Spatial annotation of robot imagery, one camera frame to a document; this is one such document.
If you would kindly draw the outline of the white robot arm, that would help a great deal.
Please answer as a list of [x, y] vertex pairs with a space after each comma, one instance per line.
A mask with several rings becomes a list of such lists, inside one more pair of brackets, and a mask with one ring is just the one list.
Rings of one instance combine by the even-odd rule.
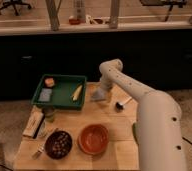
[[120, 59], [100, 64], [100, 88], [117, 84], [138, 102], [135, 134], [140, 171], [187, 171], [180, 119], [182, 110], [166, 92], [122, 73]]

